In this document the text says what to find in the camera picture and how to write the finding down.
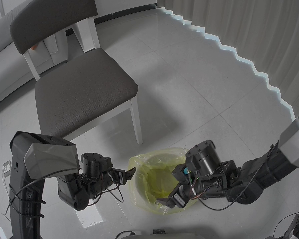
sofa armrest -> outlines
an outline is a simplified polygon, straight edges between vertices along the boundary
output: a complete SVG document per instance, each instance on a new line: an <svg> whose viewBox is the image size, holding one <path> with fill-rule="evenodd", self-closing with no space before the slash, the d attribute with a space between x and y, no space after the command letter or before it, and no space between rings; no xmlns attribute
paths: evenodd
<svg viewBox="0 0 299 239"><path fill-rule="evenodd" d="M68 59L68 40L64 29L49 36L43 41L54 65Z"/></svg>

chair seat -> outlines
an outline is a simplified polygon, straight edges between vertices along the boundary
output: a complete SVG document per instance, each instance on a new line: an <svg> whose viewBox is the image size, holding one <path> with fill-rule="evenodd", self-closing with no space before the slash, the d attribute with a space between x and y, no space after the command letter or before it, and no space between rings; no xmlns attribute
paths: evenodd
<svg viewBox="0 0 299 239"><path fill-rule="evenodd" d="M103 50L56 68L35 85L42 134L65 137L137 94L133 79Z"/></svg>

power socket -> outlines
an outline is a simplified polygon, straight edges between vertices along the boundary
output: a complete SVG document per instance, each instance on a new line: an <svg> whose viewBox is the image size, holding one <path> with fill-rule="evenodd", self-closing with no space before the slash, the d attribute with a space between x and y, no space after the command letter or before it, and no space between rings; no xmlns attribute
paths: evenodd
<svg viewBox="0 0 299 239"><path fill-rule="evenodd" d="M2 167L4 177L8 177L11 174L11 161L9 160L5 162Z"/></svg>

trash bag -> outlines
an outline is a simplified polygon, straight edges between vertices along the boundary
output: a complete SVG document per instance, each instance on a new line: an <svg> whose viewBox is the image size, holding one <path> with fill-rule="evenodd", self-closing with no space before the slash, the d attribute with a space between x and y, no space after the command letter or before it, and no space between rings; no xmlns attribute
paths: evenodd
<svg viewBox="0 0 299 239"><path fill-rule="evenodd" d="M190 200L185 208L175 206L173 209L156 201L156 198L168 197L178 184L171 172L177 165L185 163L187 151L183 148L167 148L131 157L128 169L136 167L132 180L128 181L132 203L155 214L182 212L193 205L197 200Z"/></svg>

curtain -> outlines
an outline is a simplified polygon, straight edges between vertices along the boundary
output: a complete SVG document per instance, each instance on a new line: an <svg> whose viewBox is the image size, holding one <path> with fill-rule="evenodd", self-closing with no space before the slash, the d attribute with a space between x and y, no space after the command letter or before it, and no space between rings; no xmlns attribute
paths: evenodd
<svg viewBox="0 0 299 239"><path fill-rule="evenodd" d="M299 115L299 0L158 0L254 62Z"/></svg>

